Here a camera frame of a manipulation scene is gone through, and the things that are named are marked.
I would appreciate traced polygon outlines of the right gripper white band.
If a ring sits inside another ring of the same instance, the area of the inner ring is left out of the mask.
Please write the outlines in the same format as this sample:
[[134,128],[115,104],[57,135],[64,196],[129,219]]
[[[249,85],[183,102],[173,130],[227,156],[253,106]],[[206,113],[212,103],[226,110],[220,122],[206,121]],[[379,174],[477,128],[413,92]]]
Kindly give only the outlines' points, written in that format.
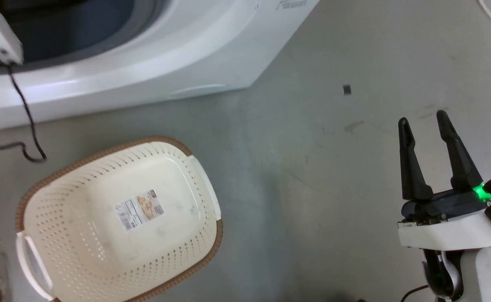
[[[455,190],[468,191],[482,184],[462,139],[444,110],[436,112],[441,139],[447,146],[451,165],[451,185]],[[407,118],[398,122],[402,198],[429,200],[432,188],[426,184],[417,156],[415,138]],[[398,222],[397,233],[403,247],[455,251],[491,247],[491,220],[485,209],[449,218],[437,224],[418,225],[416,222]]]

